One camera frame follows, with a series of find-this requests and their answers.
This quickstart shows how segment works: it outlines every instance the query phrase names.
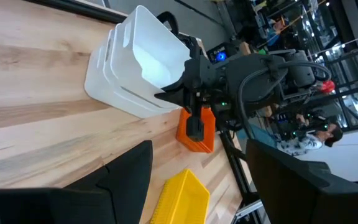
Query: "wooden tabletop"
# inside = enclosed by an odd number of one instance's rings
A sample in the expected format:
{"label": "wooden tabletop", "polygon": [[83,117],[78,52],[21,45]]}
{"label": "wooden tabletop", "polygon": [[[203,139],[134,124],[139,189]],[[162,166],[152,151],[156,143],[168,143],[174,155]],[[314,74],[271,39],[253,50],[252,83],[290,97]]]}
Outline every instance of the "wooden tabletop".
{"label": "wooden tabletop", "polygon": [[139,119],[85,93],[90,53],[113,28],[0,0],[0,188],[64,187],[151,139],[141,223],[149,222],[164,182],[184,168],[211,193],[207,222],[229,223],[242,199],[219,138],[214,153],[192,153],[175,140],[179,111]]}

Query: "white wall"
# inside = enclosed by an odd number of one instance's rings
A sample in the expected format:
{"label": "white wall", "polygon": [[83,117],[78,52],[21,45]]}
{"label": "white wall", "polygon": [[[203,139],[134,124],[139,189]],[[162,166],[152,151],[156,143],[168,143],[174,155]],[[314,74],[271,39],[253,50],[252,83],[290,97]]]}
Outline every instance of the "white wall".
{"label": "white wall", "polygon": [[358,181],[358,132],[345,134],[331,148],[323,146],[297,158],[326,162],[333,174],[350,181]]}

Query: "white plastic bin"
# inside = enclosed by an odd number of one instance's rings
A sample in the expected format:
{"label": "white plastic bin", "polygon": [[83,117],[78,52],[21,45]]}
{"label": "white plastic bin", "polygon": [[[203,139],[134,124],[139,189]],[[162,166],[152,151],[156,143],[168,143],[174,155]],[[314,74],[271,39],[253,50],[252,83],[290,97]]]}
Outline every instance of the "white plastic bin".
{"label": "white plastic bin", "polygon": [[111,106],[124,110],[140,118],[147,118],[158,114],[169,113],[172,109],[161,108],[158,105],[139,98],[138,96],[121,88],[117,76],[111,74],[111,52],[114,46],[114,36],[117,28],[111,30],[108,37],[103,41],[100,48],[91,54],[88,71],[85,78],[85,90],[90,97],[107,103]]}
{"label": "white plastic bin", "polygon": [[111,71],[125,90],[162,108],[175,109],[177,105],[154,94],[179,80],[189,54],[189,49],[149,10],[137,6],[117,29]]}

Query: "red object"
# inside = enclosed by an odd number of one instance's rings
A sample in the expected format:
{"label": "red object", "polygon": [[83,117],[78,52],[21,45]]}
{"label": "red object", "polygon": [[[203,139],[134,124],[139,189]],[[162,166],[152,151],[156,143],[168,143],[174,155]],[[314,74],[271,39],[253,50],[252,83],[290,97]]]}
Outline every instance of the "red object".
{"label": "red object", "polygon": [[325,94],[329,94],[333,90],[335,90],[335,83],[332,80],[323,82],[323,87],[320,89],[320,91]]}
{"label": "red object", "polygon": [[214,151],[215,140],[215,116],[211,109],[201,109],[201,120],[204,122],[204,141],[194,142],[186,135],[186,120],[190,114],[185,109],[181,110],[177,130],[177,140],[193,152],[211,153]]}

